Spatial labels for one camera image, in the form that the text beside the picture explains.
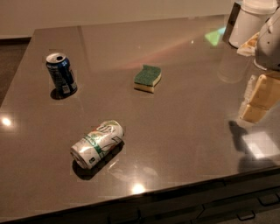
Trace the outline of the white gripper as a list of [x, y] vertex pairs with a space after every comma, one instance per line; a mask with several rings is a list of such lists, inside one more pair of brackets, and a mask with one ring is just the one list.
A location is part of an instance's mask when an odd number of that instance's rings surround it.
[[[255, 47], [255, 63], [265, 70], [280, 70], [280, 8], [265, 22]], [[258, 123], [280, 101], [280, 73], [252, 75], [240, 107], [240, 118]]]

